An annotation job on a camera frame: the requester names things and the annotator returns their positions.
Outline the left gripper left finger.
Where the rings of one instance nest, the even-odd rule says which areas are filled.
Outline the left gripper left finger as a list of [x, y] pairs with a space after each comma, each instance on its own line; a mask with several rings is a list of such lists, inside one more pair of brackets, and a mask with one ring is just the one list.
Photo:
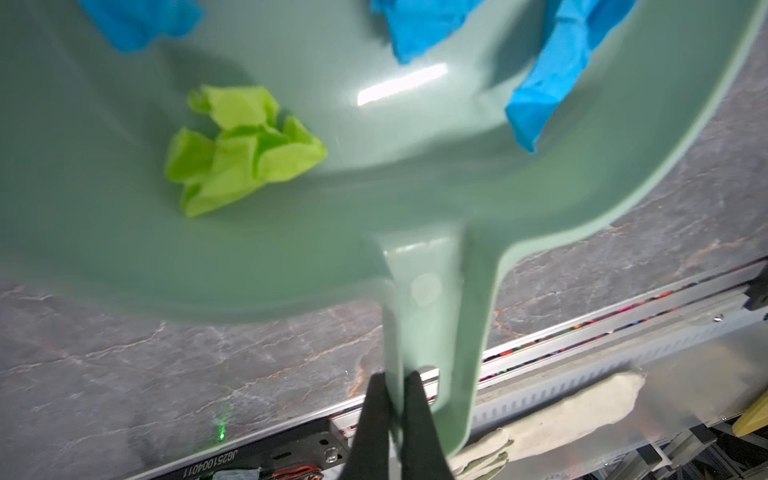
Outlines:
[[384, 373], [369, 381], [349, 458], [340, 480], [389, 478], [389, 427], [392, 406]]

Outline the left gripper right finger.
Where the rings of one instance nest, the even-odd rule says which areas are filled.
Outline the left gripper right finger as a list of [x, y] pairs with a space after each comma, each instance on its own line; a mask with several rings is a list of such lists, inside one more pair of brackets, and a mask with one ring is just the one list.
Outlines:
[[453, 480], [443, 454], [432, 413], [418, 372], [405, 378], [403, 432], [400, 452], [401, 478], [405, 480]]

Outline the mint green dustpan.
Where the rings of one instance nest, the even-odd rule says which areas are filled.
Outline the mint green dustpan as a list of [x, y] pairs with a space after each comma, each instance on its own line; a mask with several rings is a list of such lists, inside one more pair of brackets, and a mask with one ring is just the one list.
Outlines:
[[[466, 441], [500, 284], [645, 197], [706, 123], [763, 1], [640, 1], [535, 154], [504, 106], [542, 55], [545, 4], [487, 1], [399, 66], [361, 1], [207, 1], [187, 37], [123, 55], [75, 1], [1, 5], [1, 269], [131, 316], [271, 321], [384, 311], [387, 383], [440, 371], [434, 421]], [[309, 173], [187, 219], [162, 174], [201, 85], [264, 86], [327, 146]]]

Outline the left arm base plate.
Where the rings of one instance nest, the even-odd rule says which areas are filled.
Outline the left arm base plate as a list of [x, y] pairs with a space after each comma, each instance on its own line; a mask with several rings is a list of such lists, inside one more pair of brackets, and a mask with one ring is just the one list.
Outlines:
[[348, 454], [349, 444], [340, 430], [329, 419], [317, 419], [150, 477], [214, 479], [244, 474], [258, 479], [308, 479], [344, 463]]

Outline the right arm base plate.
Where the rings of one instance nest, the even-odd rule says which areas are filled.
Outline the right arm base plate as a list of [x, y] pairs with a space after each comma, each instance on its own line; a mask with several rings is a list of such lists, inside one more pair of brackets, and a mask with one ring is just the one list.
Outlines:
[[748, 300], [744, 307], [749, 311], [760, 310], [767, 306], [768, 299], [768, 280], [767, 278], [754, 279], [745, 294]]

